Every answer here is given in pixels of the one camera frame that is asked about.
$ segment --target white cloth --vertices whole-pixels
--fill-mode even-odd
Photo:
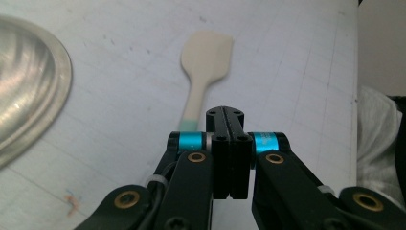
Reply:
[[[359,88],[357,184],[404,209],[395,169],[395,143],[401,118],[394,101],[369,87]]]

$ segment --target stain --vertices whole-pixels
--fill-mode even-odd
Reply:
[[[204,23],[206,23],[206,22],[207,22],[207,19],[206,19],[206,18],[204,18],[204,17],[202,17],[202,16],[200,16],[200,17],[199,17],[199,20],[200,20],[201,22],[204,22]]]
[[[65,196],[66,202],[71,205],[71,210],[68,212],[68,217],[71,217],[79,209],[79,201],[74,197],[74,195],[69,192],[69,195]]]

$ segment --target brass screw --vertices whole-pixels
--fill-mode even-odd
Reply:
[[[277,164],[277,165],[283,163],[283,161],[284,161],[283,157],[281,157],[275,153],[267,154],[266,160],[271,162],[272,164]]]
[[[372,195],[356,193],[352,198],[359,206],[370,211],[381,212],[383,210],[383,203]]]
[[[200,163],[206,160],[206,156],[200,152],[194,152],[188,155],[188,159],[193,163]]]
[[[114,205],[117,208],[127,209],[137,204],[139,200],[140,194],[136,191],[125,191],[116,196]]]

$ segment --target blue band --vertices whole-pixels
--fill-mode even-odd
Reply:
[[[278,138],[274,132],[254,132],[256,155],[267,150],[278,150]]]
[[[179,150],[203,150],[203,133],[180,132]]]

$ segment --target wooden spatula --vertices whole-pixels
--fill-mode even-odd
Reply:
[[[191,91],[180,131],[196,131],[206,88],[224,78],[230,67],[233,38],[213,31],[199,31],[186,42],[181,63],[191,80]]]

